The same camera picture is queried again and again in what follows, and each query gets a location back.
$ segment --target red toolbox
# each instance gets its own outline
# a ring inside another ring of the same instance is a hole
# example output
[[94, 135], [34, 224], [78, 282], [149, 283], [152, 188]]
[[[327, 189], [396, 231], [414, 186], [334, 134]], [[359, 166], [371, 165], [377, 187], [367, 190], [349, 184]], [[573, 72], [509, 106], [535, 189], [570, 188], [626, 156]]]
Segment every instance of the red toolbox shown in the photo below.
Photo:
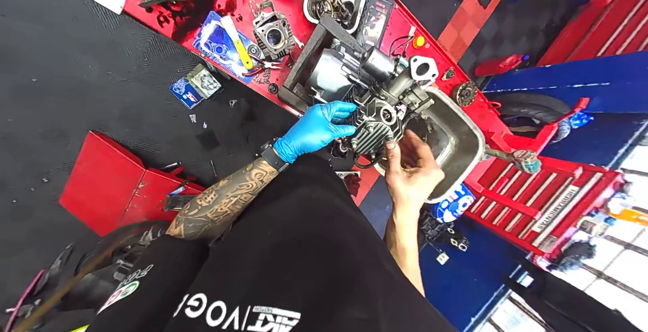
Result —
[[554, 258], [576, 222], [603, 205], [624, 183], [623, 174], [588, 164], [539, 156], [542, 170], [528, 174], [496, 159], [482, 175], [483, 190], [465, 213], [518, 247]]

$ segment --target yellow handled screwdriver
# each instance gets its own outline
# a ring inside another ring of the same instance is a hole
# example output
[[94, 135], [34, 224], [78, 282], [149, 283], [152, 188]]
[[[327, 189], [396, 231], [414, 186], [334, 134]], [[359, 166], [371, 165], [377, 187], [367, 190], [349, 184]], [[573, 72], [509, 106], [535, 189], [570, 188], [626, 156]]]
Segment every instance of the yellow handled screwdriver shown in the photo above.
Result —
[[243, 45], [243, 41], [241, 41], [241, 38], [239, 37], [239, 31], [237, 31], [237, 28], [234, 26], [232, 17], [226, 15], [220, 19], [220, 23], [223, 25], [223, 28], [227, 32], [227, 35], [232, 39], [232, 42], [234, 42], [234, 47], [237, 49], [237, 52], [241, 57], [243, 66], [247, 70], [252, 70], [252, 68], [254, 68], [254, 63], [252, 62], [252, 58], [249, 56], [249, 54], [247, 54], [247, 50]]

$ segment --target blue packaging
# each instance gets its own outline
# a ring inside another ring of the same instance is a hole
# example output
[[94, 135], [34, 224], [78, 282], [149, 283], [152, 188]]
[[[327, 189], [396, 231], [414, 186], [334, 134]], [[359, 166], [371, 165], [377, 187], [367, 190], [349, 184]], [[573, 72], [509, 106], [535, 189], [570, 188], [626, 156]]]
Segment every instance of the blue packaging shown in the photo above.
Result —
[[587, 114], [586, 112], [577, 112], [569, 118], [571, 127], [576, 129], [583, 127], [585, 124], [594, 120], [594, 117]]
[[192, 109], [198, 103], [203, 101], [202, 95], [198, 93], [196, 88], [191, 86], [187, 78], [180, 78], [169, 88], [173, 95], [178, 98], [182, 104], [185, 104], [185, 107]]
[[[250, 45], [255, 45], [254, 42], [240, 32], [239, 38], [241, 38], [241, 42], [243, 42], [246, 49]], [[207, 19], [200, 28], [193, 46], [233, 76], [243, 80], [243, 82], [250, 83], [252, 81], [252, 76], [243, 76], [243, 73], [249, 71], [243, 66], [243, 61], [241, 61], [239, 53], [234, 47], [234, 42], [232, 42], [220, 23], [220, 15], [215, 11], [211, 11], [207, 15]]]
[[459, 184], [444, 200], [432, 204], [430, 212], [441, 223], [457, 220], [475, 202], [475, 196], [464, 184]]

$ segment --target bare hand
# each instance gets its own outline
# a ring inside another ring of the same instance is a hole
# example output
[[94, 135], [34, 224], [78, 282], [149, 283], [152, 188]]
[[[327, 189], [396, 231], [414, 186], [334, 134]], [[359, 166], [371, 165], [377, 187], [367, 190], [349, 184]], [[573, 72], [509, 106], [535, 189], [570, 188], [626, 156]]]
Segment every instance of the bare hand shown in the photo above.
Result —
[[430, 147], [409, 129], [400, 143], [387, 142], [385, 148], [385, 180], [394, 202], [393, 212], [418, 219], [425, 199], [443, 180], [443, 171]]

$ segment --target shirt logo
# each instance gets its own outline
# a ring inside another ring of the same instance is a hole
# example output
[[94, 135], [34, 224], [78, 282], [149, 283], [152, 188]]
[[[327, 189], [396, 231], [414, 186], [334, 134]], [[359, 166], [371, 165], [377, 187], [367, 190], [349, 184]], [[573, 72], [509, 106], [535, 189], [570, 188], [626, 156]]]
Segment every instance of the shirt logo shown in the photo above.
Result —
[[256, 305], [252, 311], [259, 313], [256, 324], [247, 328], [248, 331], [253, 332], [288, 332], [297, 325], [301, 318], [301, 313], [279, 308]]
[[97, 314], [101, 313], [101, 311], [108, 308], [112, 304], [115, 304], [120, 300], [124, 299], [125, 297], [133, 294], [133, 292], [137, 290], [138, 286], [139, 286], [139, 281], [133, 281], [115, 290], [115, 292], [112, 295], [110, 295], [110, 298], [108, 298], [108, 300], [106, 301], [106, 304], [104, 304], [104, 306], [101, 307], [101, 309], [99, 310], [99, 312], [97, 312]]
[[239, 307], [237, 305], [232, 310], [227, 308], [222, 300], [209, 303], [204, 293], [198, 293], [191, 297], [185, 295], [173, 317], [181, 311], [189, 318], [205, 318], [205, 323], [209, 327], [251, 332], [289, 332], [301, 318], [301, 313], [298, 312], [260, 305], [254, 307], [251, 305]]

